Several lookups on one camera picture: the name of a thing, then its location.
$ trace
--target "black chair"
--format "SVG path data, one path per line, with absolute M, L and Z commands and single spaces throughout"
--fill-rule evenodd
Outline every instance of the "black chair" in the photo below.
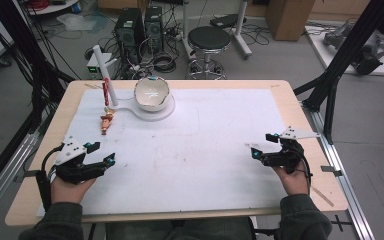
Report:
M 193 29 L 188 34 L 188 44 L 194 54 L 203 53 L 203 59 L 195 59 L 189 63 L 186 79 L 226 79 L 223 66 L 212 60 L 211 55 L 227 49 L 230 35 L 220 28 L 205 26 Z

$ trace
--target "gray sleeve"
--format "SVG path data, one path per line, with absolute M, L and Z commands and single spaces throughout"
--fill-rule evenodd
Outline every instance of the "gray sleeve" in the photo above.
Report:
M 82 206 L 75 203 L 52 204 L 43 219 L 20 234 L 19 240 L 83 240 Z
M 280 229 L 275 239 L 328 239 L 332 224 L 307 194 L 283 198 L 280 209 Z

